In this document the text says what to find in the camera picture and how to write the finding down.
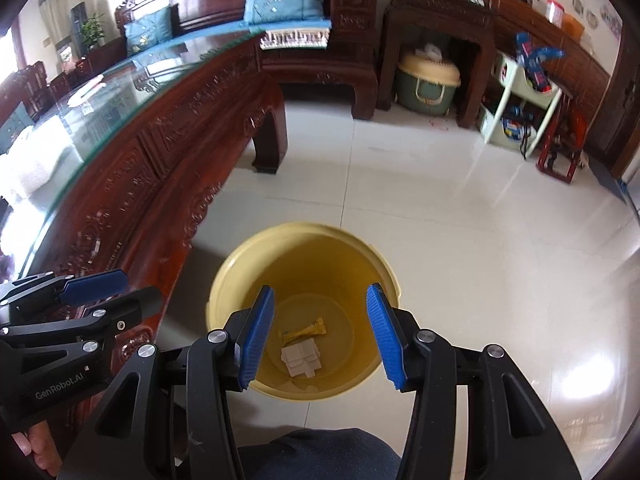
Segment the person's left hand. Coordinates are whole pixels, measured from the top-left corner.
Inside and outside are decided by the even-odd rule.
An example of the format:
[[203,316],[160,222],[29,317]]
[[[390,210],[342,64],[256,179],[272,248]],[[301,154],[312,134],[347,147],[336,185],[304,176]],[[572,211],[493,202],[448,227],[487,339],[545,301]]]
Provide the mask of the person's left hand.
[[61,456],[45,420],[30,427],[26,434],[18,432],[12,437],[25,456],[32,456],[39,469],[47,471],[52,477],[60,473]]

